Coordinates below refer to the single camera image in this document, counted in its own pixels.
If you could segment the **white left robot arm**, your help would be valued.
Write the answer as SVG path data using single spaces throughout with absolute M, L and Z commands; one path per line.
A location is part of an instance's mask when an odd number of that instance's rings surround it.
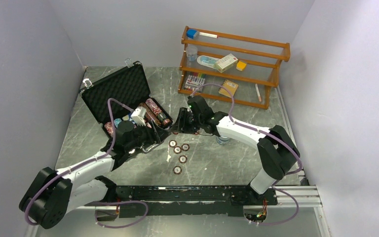
M 77 164 L 54 170 L 40 170 L 19 203 L 25 220 L 32 226 L 50 229 L 72 210 L 89 204 L 128 204 L 117 195 L 117 185 L 104 175 L 123 165 L 138 152 L 148 153 L 171 133 L 182 133 L 187 108 L 180 108 L 170 130 L 152 120 L 138 124 L 136 119 L 121 121 L 113 136 L 95 155 Z

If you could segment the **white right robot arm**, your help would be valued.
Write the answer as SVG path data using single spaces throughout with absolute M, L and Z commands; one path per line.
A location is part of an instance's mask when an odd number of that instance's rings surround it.
M 188 106 L 180 108 L 177 124 L 179 133 L 194 134 L 202 129 L 218 138 L 233 139 L 257 150 L 262 168 L 250 181 L 246 192 L 251 204 L 264 200 L 265 191 L 292 174 L 290 170 L 296 163 L 302 169 L 300 152 L 283 127 L 254 126 L 233 118 L 231 113 L 214 112 L 199 95 L 190 96 Z

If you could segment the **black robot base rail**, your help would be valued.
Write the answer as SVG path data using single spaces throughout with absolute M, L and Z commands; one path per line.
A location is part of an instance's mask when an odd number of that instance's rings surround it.
M 242 217 L 247 206 L 277 205 L 276 192 L 256 193 L 248 185 L 230 186 L 117 186 L 109 189 L 104 201 L 143 201 L 123 204 L 121 218 L 173 215 L 215 215 Z

